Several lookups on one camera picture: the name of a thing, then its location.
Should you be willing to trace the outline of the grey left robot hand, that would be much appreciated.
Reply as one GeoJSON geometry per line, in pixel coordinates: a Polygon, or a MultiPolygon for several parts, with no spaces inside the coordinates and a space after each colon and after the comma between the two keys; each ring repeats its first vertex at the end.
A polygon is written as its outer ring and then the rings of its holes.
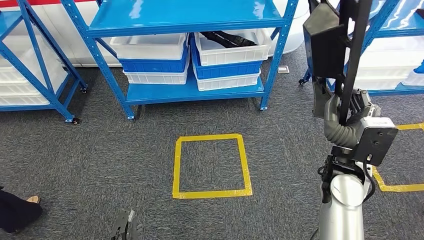
{"type": "Polygon", "coordinates": [[[128,217],[126,227],[126,239],[127,240],[139,240],[142,232],[142,225],[138,224],[137,217],[131,215],[128,217]]]}

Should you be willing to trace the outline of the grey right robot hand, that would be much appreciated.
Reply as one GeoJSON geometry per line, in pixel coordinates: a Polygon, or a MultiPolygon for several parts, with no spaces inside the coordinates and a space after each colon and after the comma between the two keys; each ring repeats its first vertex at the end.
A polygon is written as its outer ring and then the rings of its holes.
{"type": "Polygon", "coordinates": [[[381,108],[371,102],[371,98],[367,90],[354,88],[349,102],[350,113],[349,118],[345,123],[339,123],[340,114],[342,113],[341,98],[333,93],[330,99],[325,103],[323,119],[325,121],[337,122],[341,126],[354,125],[360,121],[361,118],[372,116],[376,117],[381,114],[381,108]]]}

